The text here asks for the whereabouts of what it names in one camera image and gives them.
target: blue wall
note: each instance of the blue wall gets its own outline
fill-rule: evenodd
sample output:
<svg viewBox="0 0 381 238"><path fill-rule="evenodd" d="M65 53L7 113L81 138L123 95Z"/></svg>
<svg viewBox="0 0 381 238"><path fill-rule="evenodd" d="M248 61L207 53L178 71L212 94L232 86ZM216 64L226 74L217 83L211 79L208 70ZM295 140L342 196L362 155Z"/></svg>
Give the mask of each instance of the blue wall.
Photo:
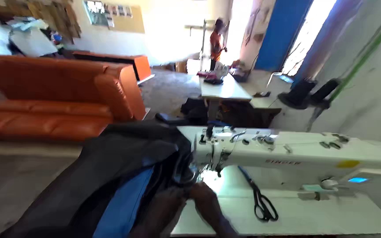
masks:
<svg viewBox="0 0 381 238"><path fill-rule="evenodd" d="M279 72L313 0L276 0L254 69Z"/></svg>

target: orange sofa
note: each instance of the orange sofa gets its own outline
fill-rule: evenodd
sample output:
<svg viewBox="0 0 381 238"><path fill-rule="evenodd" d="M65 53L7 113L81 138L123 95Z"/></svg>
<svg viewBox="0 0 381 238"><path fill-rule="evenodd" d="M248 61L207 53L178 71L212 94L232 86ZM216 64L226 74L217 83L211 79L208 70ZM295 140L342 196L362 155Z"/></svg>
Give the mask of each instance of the orange sofa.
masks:
<svg viewBox="0 0 381 238"><path fill-rule="evenodd" d="M133 65L135 70L136 80L141 81L151 76L151 68L149 66L148 57L146 56L117 56L96 54L89 51L73 51L71 53L75 59L90 60L90 61L105 61L112 63L128 63Z"/></svg>
<svg viewBox="0 0 381 238"><path fill-rule="evenodd" d="M142 120L132 65L0 56L0 139L84 141Z"/></svg>

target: person's hand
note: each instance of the person's hand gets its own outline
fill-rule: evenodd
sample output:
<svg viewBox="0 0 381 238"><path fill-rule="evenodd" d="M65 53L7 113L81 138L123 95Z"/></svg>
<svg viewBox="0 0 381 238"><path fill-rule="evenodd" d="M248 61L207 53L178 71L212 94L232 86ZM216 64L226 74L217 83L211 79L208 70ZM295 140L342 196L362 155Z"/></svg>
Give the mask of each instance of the person's hand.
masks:
<svg viewBox="0 0 381 238"><path fill-rule="evenodd" d="M169 188L157 193L146 211L143 226L152 233L161 233L174 219L179 209L186 202L185 193L181 188Z"/></svg>
<svg viewBox="0 0 381 238"><path fill-rule="evenodd" d="M224 216L215 192L204 182L199 182L191 188L190 198L195 200L196 210L202 218L216 230Z"/></svg>

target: industrial sewing machine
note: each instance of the industrial sewing machine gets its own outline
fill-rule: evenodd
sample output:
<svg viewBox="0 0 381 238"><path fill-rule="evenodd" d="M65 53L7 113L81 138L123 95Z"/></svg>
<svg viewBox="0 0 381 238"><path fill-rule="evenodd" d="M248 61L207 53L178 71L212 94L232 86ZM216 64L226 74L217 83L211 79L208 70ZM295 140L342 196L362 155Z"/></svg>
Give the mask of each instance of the industrial sewing machine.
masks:
<svg viewBox="0 0 381 238"><path fill-rule="evenodd" d="M380 142L336 133L262 131L203 129L194 141L194 159L219 177L228 165L271 168L272 176L279 175L274 186L314 192L335 192L381 177Z"/></svg>

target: clothing pile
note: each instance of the clothing pile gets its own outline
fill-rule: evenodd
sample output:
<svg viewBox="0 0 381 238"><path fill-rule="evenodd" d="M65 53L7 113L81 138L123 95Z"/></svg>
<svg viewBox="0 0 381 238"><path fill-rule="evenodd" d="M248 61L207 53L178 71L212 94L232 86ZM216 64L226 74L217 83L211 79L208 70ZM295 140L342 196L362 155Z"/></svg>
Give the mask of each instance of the clothing pile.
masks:
<svg viewBox="0 0 381 238"><path fill-rule="evenodd" d="M0 237L127 237L157 192L193 185L190 145L176 127L108 125Z"/></svg>

